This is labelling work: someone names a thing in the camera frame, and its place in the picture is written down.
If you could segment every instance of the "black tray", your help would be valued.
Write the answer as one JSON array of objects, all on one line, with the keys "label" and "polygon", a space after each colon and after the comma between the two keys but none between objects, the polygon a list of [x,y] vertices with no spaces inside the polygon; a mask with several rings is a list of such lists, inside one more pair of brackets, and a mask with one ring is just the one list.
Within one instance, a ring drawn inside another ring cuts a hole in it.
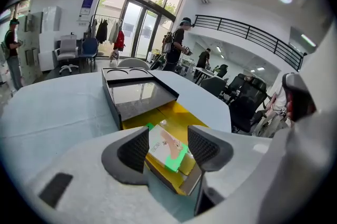
[{"label": "black tray", "polygon": [[122,121],[177,100],[179,96],[144,68],[103,68],[102,83],[120,130]]}]

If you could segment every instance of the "black railing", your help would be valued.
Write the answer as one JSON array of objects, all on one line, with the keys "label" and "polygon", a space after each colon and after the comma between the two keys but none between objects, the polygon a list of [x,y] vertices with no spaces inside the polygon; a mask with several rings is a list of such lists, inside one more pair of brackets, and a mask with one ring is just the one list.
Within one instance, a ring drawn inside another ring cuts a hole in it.
[{"label": "black railing", "polygon": [[206,15],[196,15],[195,26],[220,30],[250,40],[279,56],[294,69],[299,70],[301,67],[303,60],[301,53],[275,36],[254,26],[223,17]]}]

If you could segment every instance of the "doorway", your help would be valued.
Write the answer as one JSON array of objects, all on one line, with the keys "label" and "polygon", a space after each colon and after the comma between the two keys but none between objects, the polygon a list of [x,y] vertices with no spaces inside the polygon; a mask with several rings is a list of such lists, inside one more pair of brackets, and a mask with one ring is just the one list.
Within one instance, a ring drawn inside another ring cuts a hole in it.
[{"label": "doorway", "polygon": [[127,1],[123,12],[124,50],[121,58],[145,60],[151,51],[161,15],[140,3]]}]

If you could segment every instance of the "black t-shirt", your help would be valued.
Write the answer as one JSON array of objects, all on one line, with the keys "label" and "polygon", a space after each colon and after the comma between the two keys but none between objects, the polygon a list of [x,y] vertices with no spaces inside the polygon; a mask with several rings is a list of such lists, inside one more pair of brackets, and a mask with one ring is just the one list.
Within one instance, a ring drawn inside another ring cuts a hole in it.
[{"label": "black t-shirt", "polygon": [[210,59],[210,53],[207,51],[202,52],[199,56],[198,65],[201,65],[203,68],[205,68],[207,59]]},{"label": "black t-shirt", "polygon": [[[183,44],[184,39],[184,29],[178,29],[173,36],[173,42],[177,42],[179,44]],[[167,61],[169,63],[176,63],[180,58],[181,51],[174,47],[168,54],[167,54]]]},{"label": "black t-shirt", "polygon": [[6,46],[8,47],[9,49],[9,56],[12,57],[12,56],[17,56],[17,51],[16,51],[16,48],[14,49],[11,49],[9,47],[10,44],[14,44],[14,39],[15,39],[15,36],[14,36],[14,32],[7,32],[6,33],[6,38],[5,38],[5,44]]}]

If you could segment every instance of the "blue chair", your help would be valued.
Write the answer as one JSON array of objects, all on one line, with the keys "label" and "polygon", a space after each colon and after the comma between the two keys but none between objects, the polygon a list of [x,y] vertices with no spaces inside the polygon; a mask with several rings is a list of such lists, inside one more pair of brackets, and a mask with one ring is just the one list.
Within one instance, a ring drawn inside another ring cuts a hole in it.
[{"label": "blue chair", "polygon": [[94,69],[96,68],[96,56],[98,53],[98,41],[96,38],[88,38],[82,44],[82,53],[79,58],[90,59],[90,72],[92,72],[92,61],[94,60]]}]

